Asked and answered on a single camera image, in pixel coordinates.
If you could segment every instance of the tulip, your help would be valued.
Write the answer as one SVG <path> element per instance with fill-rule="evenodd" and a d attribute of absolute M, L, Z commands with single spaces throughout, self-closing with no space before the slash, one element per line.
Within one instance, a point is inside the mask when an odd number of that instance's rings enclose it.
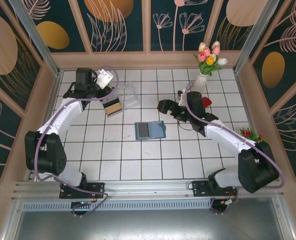
<path fill-rule="evenodd" d="M 198 55 L 198 60 L 200 62 L 204 62 L 206 60 L 206 55 L 204 54 L 204 52 L 202 52 Z"/>
<path fill-rule="evenodd" d="M 228 60 L 226 58 L 219 58 L 218 60 L 218 65 L 220 66 L 224 66 L 227 63 L 228 63 Z"/>
<path fill-rule="evenodd" d="M 199 45 L 199 52 L 203 53 L 204 48 L 206 47 L 206 44 L 204 42 L 200 43 Z"/>
<path fill-rule="evenodd" d="M 216 61 L 217 60 L 217 56 L 213 53 L 213 54 L 211 54 L 210 56 L 212 56 L 213 58 L 214 58 L 214 61 Z"/>
<path fill-rule="evenodd" d="M 214 63 L 214 57 L 209 56 L 206 60 L 207 65 L 212 65 Z"/>
<path fill-rule="evenodd" d="M 220 46 L 220 42 L 219 42 L 219 41 L 215 41 L 215 42 L 212 44 L 212 49 L 214 49 L 216 46 Z"/>
<path fill-rule="evenodd" d="M 215 55 L 220 54 L 220 46 L 215 46 L 214 49 L 212 50 L 212 53 Z"/>
<path fill-rule="evenodd" d="M 203 49 L 203 52 L 204 52 L 204 54 L 206 55 L 206 57 L 210 56 L 210 54 L 211 54 L 210 49 L 209 49 L 208 47 L 205 47 L 205 48 Z"/>

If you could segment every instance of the red object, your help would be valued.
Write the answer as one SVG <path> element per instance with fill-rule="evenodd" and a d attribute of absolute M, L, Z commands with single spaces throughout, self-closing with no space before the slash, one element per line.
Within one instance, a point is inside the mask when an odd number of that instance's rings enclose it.
<path fill-rule="evenodd" d="M 206 96 L 204 96 L 202 98 L 202 103 L 203 103 L 203 106 L 205 108 L 207 108 L 208 106 L 210 106 L 212 104 L 212 101 L 210 99 L 208 99 Z"/>

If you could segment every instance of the black mounting bracket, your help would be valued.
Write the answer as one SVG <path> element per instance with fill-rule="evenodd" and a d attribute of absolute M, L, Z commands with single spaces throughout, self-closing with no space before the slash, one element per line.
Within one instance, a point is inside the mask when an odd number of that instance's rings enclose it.
<path fill-rule="evenodd" d="M 92 183 L 88 182 L 84 189 L 90 192 L 92 191 L 92 192 L 103 193 L 104 186 L 105 186 L 104 182 L 92 182 Z M 96 194 L 93 197 L 96 199 L 102 199 L 103 195 Z M 91 199 L 92 196 L 89 193 L 80 192 L 66 185 L 60 184 L 59 198 L 60 199 Z"/>
<path fill-rule="evenodd" d="M 192 185 L 193 196 L 195 197 L 228 197 L 229 192 L 233 195 L 237 194 L 237 189 L 232 187 L 217 188 L 216 191 L 211 190 L 208 180 L 193 181 Z"/>

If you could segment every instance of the flower vase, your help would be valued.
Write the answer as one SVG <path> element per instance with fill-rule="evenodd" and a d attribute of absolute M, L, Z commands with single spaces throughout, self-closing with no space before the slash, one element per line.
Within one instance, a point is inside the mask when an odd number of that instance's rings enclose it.
<path fill-rule="evenodd" d="M 207 77 L 208 75 L 199 73 L 193 87 L 191 88 L 191 91 L 203 93 L 206 89 L 206 83 L 208 80 Z"/>

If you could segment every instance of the ventilation grille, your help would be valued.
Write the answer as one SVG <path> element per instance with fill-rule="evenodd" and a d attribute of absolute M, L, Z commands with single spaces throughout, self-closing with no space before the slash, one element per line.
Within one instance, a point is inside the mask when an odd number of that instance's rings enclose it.
<path fill-rule="evenodd" d="M 76 211 L 91 210 L 97 203 L 81 206 Z M 209 199 L 191 200 L 151 200 L 151 201 L 107 201 L 97 211 L 124 211 L 124 210 L 179 210 L 179 209 L 209 209 Z M 71 202 L 26 202 L 23 212 L 63 212 L 71 211 Z"/>

